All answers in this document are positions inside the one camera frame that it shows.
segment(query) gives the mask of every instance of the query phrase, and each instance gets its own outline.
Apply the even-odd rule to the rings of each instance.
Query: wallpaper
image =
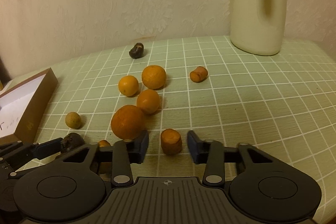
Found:
[[[336,0],[288,0],[285,35],[336,51]],[[229,34],[229,0],[0,0],[10,77],[145,38]]]

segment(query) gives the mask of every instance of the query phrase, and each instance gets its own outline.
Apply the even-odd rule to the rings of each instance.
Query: crosshair marking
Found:
[[[163,183],[166,184],[166,185],[170,185],[170,184],[172,184],[173,182],[172,182],[171,180],[167,179],[167,180],[165,180]]]

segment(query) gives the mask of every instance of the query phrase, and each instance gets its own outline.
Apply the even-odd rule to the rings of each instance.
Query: table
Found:
[[[274,56],[256,56],[235,48],[229,37],[192,37],[145,42],[145,56],[131,59],[133,45],[95,52],[52,66],[59,85],[44,113],[36,141],[81,134],[85,141],[119,140],[110,119],[136,97],[120,95],[118,81],[134,75],[139,82],[148,65],[167,72],[159,90],[162,110],[148,117],[150,144],[145,161],[132,164],[133,176],[199,176],[204,166],[194,165],[186,146],[193,129],[201,139],[215,139],[226,146],[249,142],[313,177],[322,189],[315,220],[326,222],[336,208],[336,62],[317,44],[285,39]],[[202,83],[189,79],[196,66],[205,66],[209,77]],[[34,74],[13,81],[14,85]],[[85,120],[79,130],[64,122],[68,112]],[[178,130],[183,151],[168,157],[161,151],[160,133]],[[24,168],[45,164],[33,160]],[[234,178],[226,165],[226,179]]]

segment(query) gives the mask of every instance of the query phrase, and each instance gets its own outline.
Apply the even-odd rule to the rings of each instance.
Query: small round fruit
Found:
[[[150,65],[143,69],[142,83],[151,90],[156,90],[164,86],[167,75],[163,67],[158,65]]]
[[[145,129],[145,117],[140,108],[125,105],[114,113],[111,129],[118,138],[133,140]]]
[[[160,106],[160,96],[155,90],[144,90],[139,94],[136,106],[145,114],[153,114]]]
[[[118,89],[121,94],[130,97],[137,93],[139,89],[139,82],[134,76],[127,75],[120,79]]]
[[[82,119],[76,112],[69,112],[65,116],[65,124],[73,129],[79,129],[82,125]]]

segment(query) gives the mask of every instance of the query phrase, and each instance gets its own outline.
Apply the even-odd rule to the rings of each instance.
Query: chestnut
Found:
[[[133,59],[141,58],[143,54],[143,44],[138,42],[128,53]]]
[[[69,152],[79,146],[82,146],[85,144],[84,139],[81,135],[77,133],[69,133],[66,135],[63,140],[61,140],[61,153]]]

